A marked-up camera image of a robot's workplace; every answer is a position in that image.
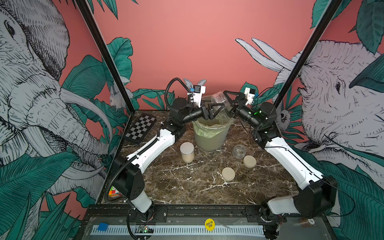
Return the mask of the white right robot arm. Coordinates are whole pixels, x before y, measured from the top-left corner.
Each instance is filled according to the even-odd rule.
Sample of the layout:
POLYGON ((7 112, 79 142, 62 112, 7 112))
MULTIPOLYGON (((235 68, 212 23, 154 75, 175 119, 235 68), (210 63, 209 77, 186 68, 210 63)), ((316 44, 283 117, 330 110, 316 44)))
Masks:
POLYGON ((288 171, 300 188, 296 195, 268 200, 264 218, 283 214, 313 218, 331 209, 336 203, 337 180, 324 176, 287 144, 276 124, 275 105, 264 102, 254 111, 248 108, 244 93, 224 91, 224 96, 231 107, 227 114, 231 118, 240 118, 253 128, 251 133, 255 142, 288 171))

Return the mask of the rice jar with beige lid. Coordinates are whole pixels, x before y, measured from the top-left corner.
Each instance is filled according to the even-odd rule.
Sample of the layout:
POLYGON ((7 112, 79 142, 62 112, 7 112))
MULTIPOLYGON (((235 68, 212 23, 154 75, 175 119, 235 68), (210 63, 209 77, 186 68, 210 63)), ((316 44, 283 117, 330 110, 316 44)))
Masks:
POLYGON ((237 144, 232 151, 233 157, 242 160, 247 155, 247 148, 244 145, 237 144))

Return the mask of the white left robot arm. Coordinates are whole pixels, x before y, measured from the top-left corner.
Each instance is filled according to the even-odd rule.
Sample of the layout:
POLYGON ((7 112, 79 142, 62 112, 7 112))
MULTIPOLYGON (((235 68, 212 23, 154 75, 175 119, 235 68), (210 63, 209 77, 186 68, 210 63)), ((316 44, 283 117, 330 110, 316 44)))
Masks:
POLYGON ((145 170, 164 150, 183 136, 187 123, 199 118, 213 120, 224 108, 224 103, 204 103, 201 107, 195 107, 185 98, 175 99, 157 134, 139 150, 125 158, 119 157, 114 163, 112 177, 106 184, 107 191, 103 196, 105 202, 110 202, 109 190, 115 187, 127 198, 130 207, 142 215, 148 215, 153 210, 153 202, 144 191, 145 170))

